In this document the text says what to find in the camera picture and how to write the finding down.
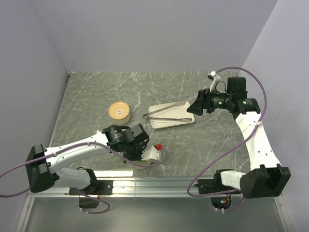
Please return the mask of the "metal food tongs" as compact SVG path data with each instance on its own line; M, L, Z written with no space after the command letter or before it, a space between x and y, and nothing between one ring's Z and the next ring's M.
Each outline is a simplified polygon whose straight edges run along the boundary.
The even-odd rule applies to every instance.
M143 118L177 121L183 123L193 122L193 114L187 112L187 108L189 106L190 103L188 101L152 105L148 108L148 112L143 115Z

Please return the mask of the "steel bowl from rail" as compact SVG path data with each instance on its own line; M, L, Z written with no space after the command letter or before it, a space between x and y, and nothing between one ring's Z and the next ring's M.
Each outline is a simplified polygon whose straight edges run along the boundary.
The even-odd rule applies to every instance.
M130 112L122 109L109 112L109 116L112 119L112 122L116 125L124 125L131 118Z

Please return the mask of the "beige round lid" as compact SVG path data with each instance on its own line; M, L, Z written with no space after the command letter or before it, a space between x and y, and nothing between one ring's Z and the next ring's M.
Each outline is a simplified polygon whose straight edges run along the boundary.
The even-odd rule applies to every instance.
M130 117L130 108L127 103L118 101L110 105L108 113L114 120L123 120Z

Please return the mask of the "green round lid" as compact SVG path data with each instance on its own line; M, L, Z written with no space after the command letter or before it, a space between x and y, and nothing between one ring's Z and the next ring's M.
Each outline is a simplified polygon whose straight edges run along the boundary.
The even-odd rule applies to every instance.
M134 164L138 164L138 165L142 165L142 166L147 166L147 165L151 165L154 164L155 161L152 160L141 160L141 161L134 161Z

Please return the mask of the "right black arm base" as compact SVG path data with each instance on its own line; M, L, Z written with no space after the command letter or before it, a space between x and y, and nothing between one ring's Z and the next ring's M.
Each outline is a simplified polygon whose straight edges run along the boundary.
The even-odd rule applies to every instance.
M235 188L222 184L221 172L223 171L232 171L232 169L217 170L212 179L198 179L194 187L198 188L199 195L222 191L228 191L231 194L240 194L240 190L236 191Z

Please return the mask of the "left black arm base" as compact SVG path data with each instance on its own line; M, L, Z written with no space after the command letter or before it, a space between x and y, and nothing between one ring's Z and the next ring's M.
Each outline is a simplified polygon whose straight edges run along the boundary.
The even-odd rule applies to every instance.
M108 180L98 180L98 184L95 187L86 187L81 190L82 193L87 195L112 195L113 181Z

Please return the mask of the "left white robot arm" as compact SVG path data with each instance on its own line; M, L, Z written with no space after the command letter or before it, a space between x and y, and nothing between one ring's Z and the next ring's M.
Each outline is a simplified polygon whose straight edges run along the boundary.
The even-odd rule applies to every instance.
M86 194L95 194L99 190L99 181L94 171L73 170L67 166L104 150L121 153L125 161L140 161L149 140L141 124L132 128L111 125L68 145L49 148L44 148L42 144L35 145L30 150L26 165L30 191L43 192L58 184L79 189Z

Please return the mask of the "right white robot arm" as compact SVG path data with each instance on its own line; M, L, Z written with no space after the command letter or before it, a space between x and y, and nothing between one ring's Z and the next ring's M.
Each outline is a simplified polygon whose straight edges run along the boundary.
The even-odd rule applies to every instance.
M216 171L213 179L197 177L198 196L241 193L246 199L278 197L291 173L288 167L281 165L269 143L262 123L265 113L260 110L256 99L247 97L246 78L229 77L224 92L216 90L217 82L214 80L211 88L200 90L187 111L201 116L215 109L228 110L243 135L241 144L247 147L250 171L245 174L221 169Z

